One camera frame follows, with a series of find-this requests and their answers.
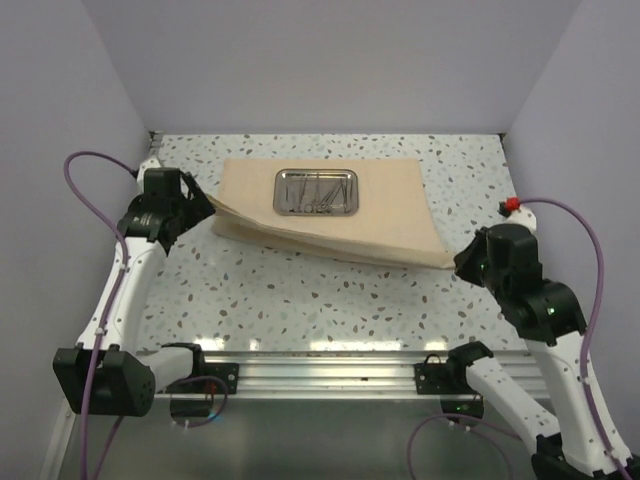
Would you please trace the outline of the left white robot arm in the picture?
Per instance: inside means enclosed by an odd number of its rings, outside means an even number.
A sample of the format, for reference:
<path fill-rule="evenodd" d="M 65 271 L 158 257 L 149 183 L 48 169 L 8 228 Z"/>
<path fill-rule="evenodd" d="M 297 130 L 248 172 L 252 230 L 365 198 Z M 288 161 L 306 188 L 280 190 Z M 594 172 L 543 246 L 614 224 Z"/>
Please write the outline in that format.
<path fill-rule="evenodd" d="M 208 379 L 202 348 L 174 342 L 142 358 L 139 323 L 151 284 L 177 240 L 212 220 L 214 205 L 195 178 L 152 156 L 132 171 L 140 192 L 116 223 L 111 270 L 94 313 L 74 346 L 60 348 L 53 370 L 78 415 L 142 417 L 157 392 L 177 384 L 201 390 Z"/>

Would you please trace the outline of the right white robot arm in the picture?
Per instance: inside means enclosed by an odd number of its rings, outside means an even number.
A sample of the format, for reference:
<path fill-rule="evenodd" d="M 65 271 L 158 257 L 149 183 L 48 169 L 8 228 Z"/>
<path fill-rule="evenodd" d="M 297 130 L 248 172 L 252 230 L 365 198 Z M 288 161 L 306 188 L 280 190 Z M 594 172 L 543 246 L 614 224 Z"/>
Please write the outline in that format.
<path fill-rule="evenodd" d="M 485 288 L 515 328 L 541 373 L 552 407 L 522 388 L 482 342 L 448 354 L 445 379 L 473 390 L 524 443 L 539 479 L 636 479 L 639 457 L 611 418 L 588 353 L 588 326 L 574 292 L 544 277 L 536 217 L 513 199 L 504 222 L 476 231 L 454 258 L 455 275 Z"/>

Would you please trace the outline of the beige cloth wrap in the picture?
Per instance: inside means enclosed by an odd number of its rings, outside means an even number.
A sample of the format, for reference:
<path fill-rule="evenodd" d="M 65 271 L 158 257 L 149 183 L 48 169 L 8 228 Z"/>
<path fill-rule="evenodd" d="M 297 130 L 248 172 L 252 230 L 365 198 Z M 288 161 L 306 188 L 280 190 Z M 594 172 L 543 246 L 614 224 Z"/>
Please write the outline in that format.
<path fill-rule="evenodd" d="M 279 214 L 274 207 L 276 179 L 287 170 L 354 173 L 357 210 L 346 216 Z M 213 230 L 230 239 L 350 262 L 441 270 L 453 266 L 415 158 L 228 158 L 211 200 L 219 211 Z"/>

